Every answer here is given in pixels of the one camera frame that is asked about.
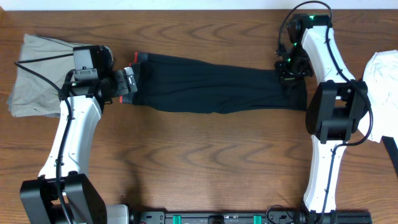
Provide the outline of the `black leggings red waistband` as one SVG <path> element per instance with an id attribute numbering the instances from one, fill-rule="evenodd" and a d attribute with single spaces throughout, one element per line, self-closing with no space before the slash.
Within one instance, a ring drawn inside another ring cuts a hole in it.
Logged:
<path id="1" fill-rule="evenodd" d="M 124 104 L 205 114 L 307 108 L 305 81 L 282 82 L 275 70 L 144 52 L 135 53 L 131 67 L 137 91 L 121 96 L 119 100 Z"/>

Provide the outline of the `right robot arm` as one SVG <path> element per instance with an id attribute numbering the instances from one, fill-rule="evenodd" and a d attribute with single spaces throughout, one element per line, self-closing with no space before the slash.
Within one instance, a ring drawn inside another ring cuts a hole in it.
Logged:
<path id="1" fill-rule="evenodd" d="M 318 87 L 307 108 L 305 125 L 312 138 L 312 164 L 299 212 L 267 211 L 269 223 L 371 223 L 369 212 L 338 211 L 335 192 L 344 151 L 368 110 L 368 88 L 346 69 L 336 47 L 331 14 L 290 12 L 287 29 L 292 49 L 278 44 L 275 63 L 283 83 L 315 76 Z"/>

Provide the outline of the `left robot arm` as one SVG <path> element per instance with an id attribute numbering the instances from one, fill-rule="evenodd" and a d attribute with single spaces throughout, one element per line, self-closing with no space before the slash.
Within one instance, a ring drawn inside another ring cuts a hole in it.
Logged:
<path id="1" fill-rule="evenodd" d="M 88 178 L 91 146 L 104 105 L 137 90 L 131 67 L 70 71 L 60 90 L 60 122 L 38 178 L 26 180 L 21 202 L 31 223 L 129 223 L 127 205 L 107 205 Z"/>

